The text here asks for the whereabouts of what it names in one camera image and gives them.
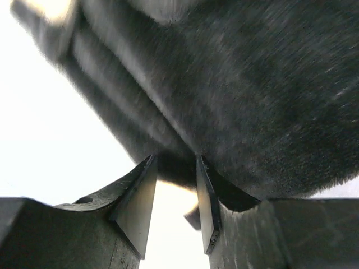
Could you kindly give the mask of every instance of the black plastic part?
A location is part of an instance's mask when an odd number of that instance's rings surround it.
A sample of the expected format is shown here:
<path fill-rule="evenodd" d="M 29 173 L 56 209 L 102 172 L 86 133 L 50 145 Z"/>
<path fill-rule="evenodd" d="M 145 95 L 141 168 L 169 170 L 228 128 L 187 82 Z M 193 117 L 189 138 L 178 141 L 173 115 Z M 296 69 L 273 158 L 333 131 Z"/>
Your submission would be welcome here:
<path fill-rule="evenodd" d="M 359 200 L 260 202 L 228 183 L 201 157 L 197 171 L 211 269 L 358 268 Z M 211 222 L 221 223 L 220 229 L 208 229 Z"/>
<path fill-rule="evenodd" d="M 138 268 L 137 251 L 145 251 L 147 242 L 151 215 L 147 210 L 152 209 L 147 203 L 153 202 L 155 172 L 156 159 L 151 156 L 74 204 L 52 207 L 26 198 L 0 198 L 0 268 Z M 139 200 L 137 191 L 146 193 L 147 199 Z M 118 207 L 124 209 L 120 215 L 130 216 L 122 217 L 128 221 L 141 216 L 141 225 L 132 223 L 136 229 L 121 226 L 126 236 L 109 219 L 118 214 Z M 141 240 L 132 242 L 138 237 L 131 233 L 141 233 Z"/>
<path fill-rule="evenodd" d="M 145 259 L 157 180 L 157 159 L 151 157 L 110 216 L 126 236 L 139 259 Z"/>

